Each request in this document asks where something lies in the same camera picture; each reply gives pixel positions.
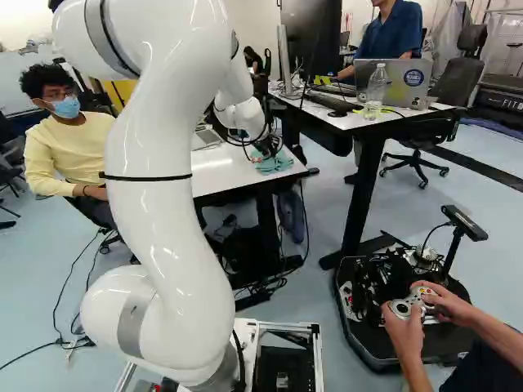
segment plastic bottle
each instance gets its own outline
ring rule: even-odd
[[[387,93],[389,77],[385,71],[385,64],[379,63],[376,70],[370,75],[367,86],[367,102],[365,102],[364,117],[375,120],[382,110],[383,100]]]

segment blue face mask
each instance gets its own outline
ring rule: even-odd
[[[80,101],[76,96],[67,96],[64,100],[52,102],[52,105],[55,108],[53,113],[58,117],[71,119],[80,114]]]

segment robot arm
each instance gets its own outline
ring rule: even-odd
[[[194,213],[190,138],[212,99],[226,126],[256,137],[265,123],[225,8],[221,0],[64,0],[53,34],[85,74],[140,79],[108,137],[105,178],[118,231],[141,265],[91,286],[84,329],[190,389],[216,386],[235,357],[235,302]]]

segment hand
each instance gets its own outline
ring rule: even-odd
[[[451,322],[460,327],[470,327],[479,312],[474,306],[439,284],[421,280],[413,283],[411,287],[415,286],[429,287],[439,295],[422,295],[422,299],[429,304],[436,305],[436,317],[441,322]]]
[[[98,188],[97,186],[86,186],[83,192],[87,196],[91,196],[92,198],[97,198],[98,200],[102,200],[104,202],[107,201],[107,188]]]
[[[401,362],[419,360],[422,356],[423,339],[422,310],[413,305],[409,321],[404,321],[389,308],[389,303],[382,305],[385,329],[391,337],[394,350]]]

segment blue floor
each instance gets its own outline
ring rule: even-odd
[[[306,265],[288,279],[272,301],[251,308],[239,316],[266,321],[312,321],[321,324],[324,334],[324,383],[328,392],[340,390],[400,390],[399,376],[376,376],[346,344],[337,309],[330,294],[330,273],[322,271],[318,259],[338,249],[351,197],[351,187],[342,177],[355,171],[352,157],[337,158],[314,142],[303,138],[310,167],[321,169],[304,186],[311,227],[311,254]],[[506,136],[479,127],[462,126],[457,140],[445,146],[484,163],[523,176],[523,145]],[[392,153],[408,152],[396,142],[387,144]],[[452,274],[468,287],[476,305],[496,317],[523,329],[523,313],[515,288],[521,284],[523,263],[519,242],[523,233],[522,195],[465,168],[426,155],[434,163],[451,167],[447,178],[427,170],[430,185],[421,191],[418,178],[409,168],[378,178],[364,236],[371,238],[385,229],[409,243],[420,243],[427,232],[444,221],[443,204],[456,204],[489,232],[490,239],[472,243],[464,239]],[[96,227],[80,216],[62,198],[36,201],[27,193],[14,199],[3,191],[5,205],[22,215],[13,229],[0,231],[0,363],[37,345],[57,338],[51,311],[74,258],[96,232]],[[231,210],[205,211],[211,226]],[[255,223],[252,204],[235,209],[241,225]],[[0,220],[11,219],[0,211]],[[450,229],[437,231],[431,245],[446,252]],[[94,276],[129,257],[124,246],[113,247],[109,255],[98,256]],[[76,314],[85,288],[96,245],[78,263],[57,313],[65,331]],[[285,243],[284,250],[296,250]],[[65,353],[46,348],[0,372],[2,390],[39,392],[92,392],[114,389],[124,361],[101,350],[81,350],[67,364]],[[435,383],[445,378],[445,370],[429,367]]]

